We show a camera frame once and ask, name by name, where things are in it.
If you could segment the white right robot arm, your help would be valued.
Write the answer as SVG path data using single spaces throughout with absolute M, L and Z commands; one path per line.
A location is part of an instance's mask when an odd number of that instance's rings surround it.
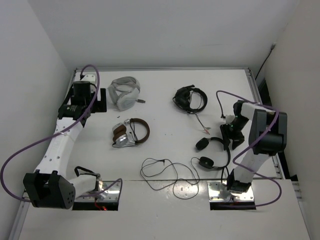
M 227 177 L 226 188 L 245 193 L 265 161 L 286 148 L 288 115 L 243 100 L 233 105 L 233 113 L 230 117 L 226 116 L 225 124 L 220 126 L 224 148 L 231 146 L 235 150 L 245 141 L 243 128 L 248 122 L 251 122 L 251 127 L 248 150 L 241 163 Z

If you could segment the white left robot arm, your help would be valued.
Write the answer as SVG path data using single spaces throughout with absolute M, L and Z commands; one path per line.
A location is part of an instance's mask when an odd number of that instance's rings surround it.
M 55 137 L 33 173 L 23 178 L 25 191 L 35 208 L 70 209 L 76 198 L 102 190 L 99 173 L 83 167 L 68 180 L 67 166 L 75 142 L 91 114 L 107 111 L 106 89 L 98 88 L 94 74 L 81 75 L 58 109 Z

